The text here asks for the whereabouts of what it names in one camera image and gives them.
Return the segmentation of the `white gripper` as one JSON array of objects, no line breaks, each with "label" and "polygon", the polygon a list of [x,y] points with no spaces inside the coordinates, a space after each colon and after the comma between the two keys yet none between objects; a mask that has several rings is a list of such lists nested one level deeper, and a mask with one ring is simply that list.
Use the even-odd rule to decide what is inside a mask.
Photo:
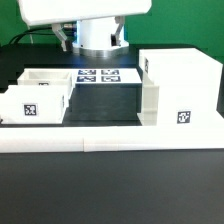
[{"label": "white gripper", "polygon": [[124,16],[147,13],[152,0],[18,0],[18,5],[27,25],[53,24],[52,31],[66,51],[67,36],[59,23],[116,16],[117,29],[111,35],[111,45],[119,46]]}]

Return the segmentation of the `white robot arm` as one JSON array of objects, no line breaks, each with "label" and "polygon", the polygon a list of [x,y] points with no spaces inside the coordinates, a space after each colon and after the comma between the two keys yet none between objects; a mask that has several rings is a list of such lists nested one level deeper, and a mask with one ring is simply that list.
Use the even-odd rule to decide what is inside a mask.
[{"label": "white robot arm", "polygon": [[62,25],[77,22],[74,52],[108,57],[126,50],[125,17],[145,14],[152,0],[17,0],[21,17],[28,26],[51,25],[66,51],[68,38]]}]

